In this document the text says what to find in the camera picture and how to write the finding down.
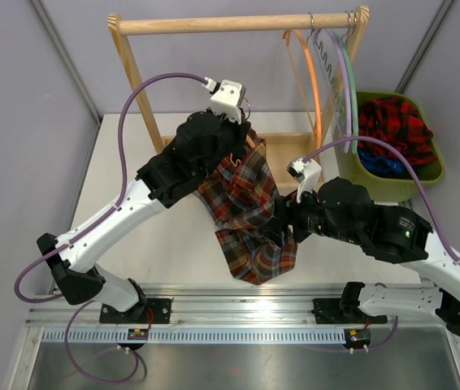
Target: plaid shirt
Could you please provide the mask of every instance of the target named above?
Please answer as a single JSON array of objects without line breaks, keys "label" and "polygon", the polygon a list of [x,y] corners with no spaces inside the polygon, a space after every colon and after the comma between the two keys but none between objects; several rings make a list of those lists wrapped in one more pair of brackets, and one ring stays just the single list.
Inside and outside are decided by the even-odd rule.
[{"label": "plaid shirt", "polygon": [[[358,122],[360,135],[387,142],[403,154],[410,165],[423,165],[437,160],[428,144],[432,131],[419,118],[418,110],[401,97],[364,103]],[[369,142],[359,142],[358,146],[376,156],[396,158],[382,146]]]},{"label": "plaid shirt", "polygon": [[221,228],[215,235],[233,277],[262,284],[295,267],[297,243],[291,236],[280,248],[258,233],[279,191],[266,163],[266,142],[254,130],[248,135],[256,147],[246,145],[241,164],[226,157],[194,194]]}]

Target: white table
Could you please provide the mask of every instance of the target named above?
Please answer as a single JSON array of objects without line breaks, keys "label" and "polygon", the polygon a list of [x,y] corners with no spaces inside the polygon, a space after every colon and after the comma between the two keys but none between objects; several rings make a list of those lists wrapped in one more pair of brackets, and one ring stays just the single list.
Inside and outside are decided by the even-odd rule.
[{"label": "white table", "polygon": [[[158,114],[156,120],[162,134],[174,134],[187,116]],[[80,195],[74,226],[85,221],[119,193],[118,120],[119,115],[104,117]],[[253,113],[250,121],[259,133],[295,132],[308,128],[306,113]],[[154,155],[139,114],[128,115],[124,144],[129,177],[134,177],[136,170]],[[323,154],[321,163],[327,178],[338,174],[333,150]],[[215,238],[215,230],[204,205],[194,196],[186,197],[170,210],[134,229],[98,263],[120,277],[130,277],[143,284],[257,288],[232,278]],[[368,258],[356,246],[313,235],[299,245],[295,269],[263,286],[326,288],[348,281],[417,285],[419,276],[401,266]]]}]

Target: wooden clothing rack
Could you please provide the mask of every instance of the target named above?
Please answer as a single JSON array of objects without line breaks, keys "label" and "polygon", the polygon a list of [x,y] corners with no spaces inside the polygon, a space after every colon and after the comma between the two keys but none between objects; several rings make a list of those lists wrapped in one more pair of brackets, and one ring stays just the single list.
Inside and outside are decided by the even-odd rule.
[{"label": "wooden clothing rack", "polygon": [[[122,20],[119,14],[109,14],[107,24],[125,73],[132,89],[141,84],[142,79],[137,62],[132,53],[128,37],[135,35],[180,34],[180,33],[216,33],[235,31],[267,31],[317,28],[347,28],[350,34],[347,50],[351,60],[358,52],[363,34],[369,22],[369,7],[358,6],[354,12],[333,14],[302,15],[265,15],[265,16],[230,16],[198,19],[158,19],[158,20]],[[336,96],[343,88],[339,67],[336,67],[334,85]],[[171,136],[161,136],[154,118],[149,99],[145,91],[138,94],[137,104],[157,153],[170,142]],[[325,138],[333,117],[333,102],[329,99],[322,112],[322,139]],[[312,132],[259,133],[267,141],[267,161],[277,186],[282,193],[297,187],[297,182],[286,171],[290,161],[306,155],[317,147]]]}]

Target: green basket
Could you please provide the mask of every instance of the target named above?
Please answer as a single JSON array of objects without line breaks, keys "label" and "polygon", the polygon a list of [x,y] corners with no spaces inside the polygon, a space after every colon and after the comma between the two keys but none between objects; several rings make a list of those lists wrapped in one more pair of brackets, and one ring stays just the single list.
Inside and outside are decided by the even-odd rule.
[{"label": "green basket", "polygon": [[[398,96],[413,104],[418,109],[420,119],[428,127],[427,120],[424,118],[423,112],[416,102],[399,93],[358,92],[358,108],[360,108],[364,102],[369,100],[389,98],[392,96]],[[333,140],[337,140],[339,138],[337,127],[333,129],[332,136]],[[429,146],[438,159],[435,162],[416,168],[416,173],[423,185],[437,183],[443,177],[444,172],[443,161],[433,138],[429,141]],[[418,187],[416,187],[413,180],[386,179],[384,177],[373,175],[363,167],[358,154],[344,153],[342,145],[335,147],[335,154],[341,177],[350,180],[354,184],[360,184],[366,187],[373,201],[403,202],[411,199],[416,193],[418,193]]]}]

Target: robotic arm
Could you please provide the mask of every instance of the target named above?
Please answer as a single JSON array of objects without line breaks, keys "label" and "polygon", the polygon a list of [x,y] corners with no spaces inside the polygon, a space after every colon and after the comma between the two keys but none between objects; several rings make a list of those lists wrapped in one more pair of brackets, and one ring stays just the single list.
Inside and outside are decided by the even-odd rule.
[{"label": "robotic arm", "polygon": [[[226,156],[244,156],[250,129],[240,108],[245,88],[232,81],[210,79],[206,88],[212,93],[211,108],[190,115],[177,128],[176,137],[163,152],[137,171],[119,205],[112,201],[79,227],[60,236],[46,233],[37,240],[43,254],[67,246],[46,262],[69,304],[93,299],[111,306],[127,320],[140,318],[146,299],[138,284],[112,275],[96,262],[136,226],[194,192]],[[114,212],[98,223],[113,208]],[[76,239],[91,227],[94,229],[87,235]]]},{"label": "robotic arm", "polygon": [[299,189],[276,200],[263,234],[282,245],[291,226],[297,242],[310,234],[345,241],[376,260],[410,268],[440,286],[384,288],[349,282],[339,304],[346,319],[433,317],[460,336],[460,265],[445,252],[428,221],[402,206],[376,205],[363,186],[339,177],[316,193],[320,166],[313,160],[298,159],[289,172],[300,181]]}]

